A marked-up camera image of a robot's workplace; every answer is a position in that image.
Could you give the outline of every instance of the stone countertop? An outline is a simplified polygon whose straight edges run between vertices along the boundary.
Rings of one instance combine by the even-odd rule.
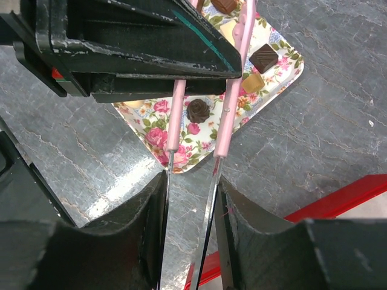
[[[387,171],[387,4],[261,0],[258,11],[304,56],[305,70],[234,135],[224,174],[251,200],[285,216]],[[57,97],[8,47],[0,47],[0,115],[79,226],[161,170],[111,105]],[[208,156],[174,178],[163,289],[184,286],[212,167]]]

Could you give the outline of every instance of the metal rod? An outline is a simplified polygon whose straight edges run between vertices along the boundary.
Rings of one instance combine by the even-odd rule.
[[[204,213],[203,227],[199,235],[199,245],[196,252],[191,286],[189,288],[190,290],[197,290],[199,288],[201,272],[203,270],[204,259],[206,258],[207,253],[208,241],[210,239],[213,212],[215,211],[216,193],[218,191],[218,184],[223,167],[223,161],[223,157],[217,157],[215,160],[215,167],[212,172],[212,180],[207,199],[206,211]]]
[[[164,206],[164,213],[163,213],[163,221],[161,226],[161,244],[160,244],[160,257],[161,257],[161,263],[160,263],[160,269],[159,269],[159,275],[158,275],[158,282],[156,290],[161,289],[161,272],[163,269],[163,256],[164,256],[164,246],[165,246],[165,237],[167,232],[167,220],[168,220],[168,210],[169,210],[169,190],[171,189],[171,178],[174,171],[174,156],[175,151],[171,150],[169,152],[169,164],[168,164],[168,171],[167,171],[167,186],[166,186],[166,193],[165,193],[165,206]]]

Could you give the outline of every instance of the green marking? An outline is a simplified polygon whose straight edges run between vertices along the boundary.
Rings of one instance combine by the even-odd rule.
[[[222,60],[223,64],[225,64],[225,66],[228,67],[229,70],[233,72],[235,71],[231,64],[227,61],[227,59],[217,50],[216,47],[212,45],[211,41],[209,41],[207,37],[199,31],[199,29],[197,29],[193,24],[191,24],[187,19],[185,19],[184,16],[181,15],[179,12],[173,10],[173,13],[182,23],[184,23],[189,29],[191,29],[197,36],[200,37],[200,39]]]

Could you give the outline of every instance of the black plastic part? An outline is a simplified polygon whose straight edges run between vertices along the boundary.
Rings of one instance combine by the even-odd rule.
[[[36,10],[41,53],[98,102],[165,97],[175,79],[191,95],[222,94],[242,73],[236,49],[185,0],[37,0]]]
[[[23,42],[13,42],[17,60],[39,80],[48,86],[59,97],[66,97],[67,92],[52,77],[52,67],[47,66],[29,47]]]
[[[0,289],[156,289],[165,190],[162,173],[138,195],[81,229],[0,222]]]
[[[296,225],[221,178],[215,209],[223,289],[387,289],[387,220]]]
[[[75,225],[34,164],[26,164],[5,132],[0,132],[0,160],[5,161],[0,170],[0,220],[62,219]]]
[[[0,17],[0,45],[12,45],[18,35],[10,26]]]

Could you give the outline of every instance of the rose-shaped chocolate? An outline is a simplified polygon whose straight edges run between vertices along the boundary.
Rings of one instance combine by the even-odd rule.
[[[235,0],[211,0],[211,3],[223,14],[230,14],[237,6]]]
[[[210,106],[197,98],[189,103],[187,117],[193,123],[204,123],[210,117]]]

